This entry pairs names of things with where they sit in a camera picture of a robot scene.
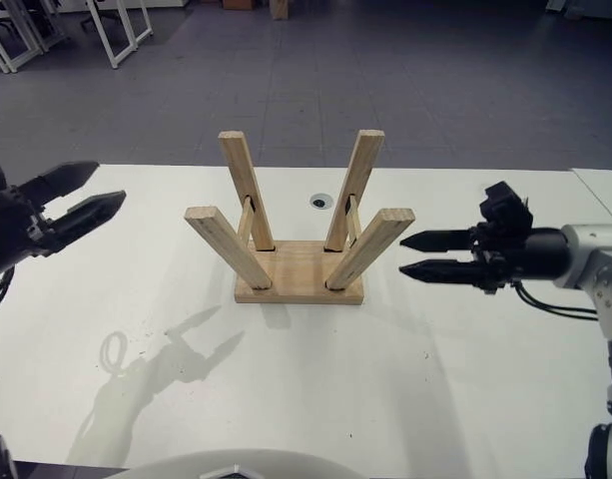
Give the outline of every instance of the white desk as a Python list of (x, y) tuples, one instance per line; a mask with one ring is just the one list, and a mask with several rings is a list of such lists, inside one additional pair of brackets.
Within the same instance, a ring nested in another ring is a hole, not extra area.
[(574, 173), (612, 214), (612, 172), (575, 169)]
[[(335, 197), (343, 174), (258, 169), (275, 238), (322, 239), (332, 210), (308, 199)], [(612, 222), (574, 174), (511, 171), (376, 170), (361, 217), (412, 207), (407, 234), (467, 227), (499, 180), (529, 196), (541, 226)], [(117, 216), (24, 261), (0, 308), (0, 433), (17, 459), (133, 467), (254, 447), (369, 477), (582, 475), (589, 432), (609, 420), (597, 324), (513, 291), (413, 281), (397, 267), (422, 254), (397, 245), (365, 275), (363, 306), (236, 304), (234, 274), (182, 218), (218, 205), (238, 219), (226, 168), (104, 166), (49, 213), (120, 188)], [(122, 373), (100, 360), (109, 341)]]

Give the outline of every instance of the wooden block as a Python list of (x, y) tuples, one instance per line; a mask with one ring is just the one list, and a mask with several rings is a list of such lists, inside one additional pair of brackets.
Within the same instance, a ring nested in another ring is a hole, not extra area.
[(291, 304), (362, 304), (363, 284), (358, 277), (342, 291), (330, 291), (325, 279), (341, 262), (345, 252), (323, 251), (323, 241), (276, 241), (275, 251), (251, 253), (270, 276), (270, 289), (252, 289), (237, 278), (236, 302)]
[(270, 0), (273, 20), (288, 20), (288, 0)]
[(385, 133), (381, 130), (360, 130), (358, 132), (343, 187), (336, 201), (332, 223), (327, 232), (326, 250), (343, 250), (347, 238), (347, 221), (345, 219), (347, 201), (350, 195), (354, 195), (356, 203), (360, 204), (365, 185), (384, 138)]
[(358, 204), (356, 203), (356, 196), (350, 195), (347, 201), (347, 213), (345, 214), (347, 220), (347, 235), (349, 236), (349, 247), (358, 240), (361, 235), (361, 223), (358, 220)]
[(217, 207), (188, 208), (184, 219), (234, 269), (250, 288), (272, 285), (248, 246), (230, 226)]
[(379, 210), (325, 285), (332, 290), (348, 287), (413, 221), (410, 209)]
[(225, 10), (254, 10), (255, 0), (224, 0)]
[(246, 136), (243, 132), (221, 132), (219, 133), (219, 142), (222, 153), (228, 162), (239, 200), (243, 205), (246, 197), (250, 197), (253, 203), (255, 209), (255, 221), (253, 223), (255, 246), (257, 250), (272, 251), (275, 249), (275, 242), (257, 184)]
[(250, 201), (250, 197), (246, 197), (242, 209), (242, 216), (239, 218), (239, 228), (237, 229), (237, 236), (241, 238), (244, 244), (248, 244), (250, 240), (250, 232), (253, 229), (254, 220), (255, 211), (253, 210), (253, 204)]

